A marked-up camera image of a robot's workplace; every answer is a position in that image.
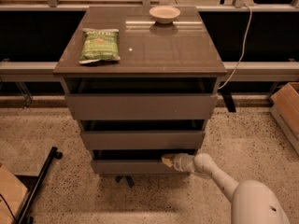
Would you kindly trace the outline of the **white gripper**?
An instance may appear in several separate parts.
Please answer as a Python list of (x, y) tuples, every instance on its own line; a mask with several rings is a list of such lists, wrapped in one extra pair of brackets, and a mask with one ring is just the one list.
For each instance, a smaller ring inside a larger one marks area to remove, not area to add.
[(194, 173), (196, 171), (194, 163), (194, 156), (180, 153), (176, 156), (174, 154), (164, 154), (162, 156), (162, 163), (167, 167), (174, 166), (176, 171)]

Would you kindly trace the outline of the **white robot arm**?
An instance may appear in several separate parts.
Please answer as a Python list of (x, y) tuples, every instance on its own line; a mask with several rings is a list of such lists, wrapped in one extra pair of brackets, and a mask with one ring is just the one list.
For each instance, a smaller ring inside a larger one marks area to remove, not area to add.
[(210, 177), (231, 204), (231, 224), (291, 224), (270, 188), (256, 180), (235, 181), (206, 153), (166, 154), (162, 162), (179, 172)]

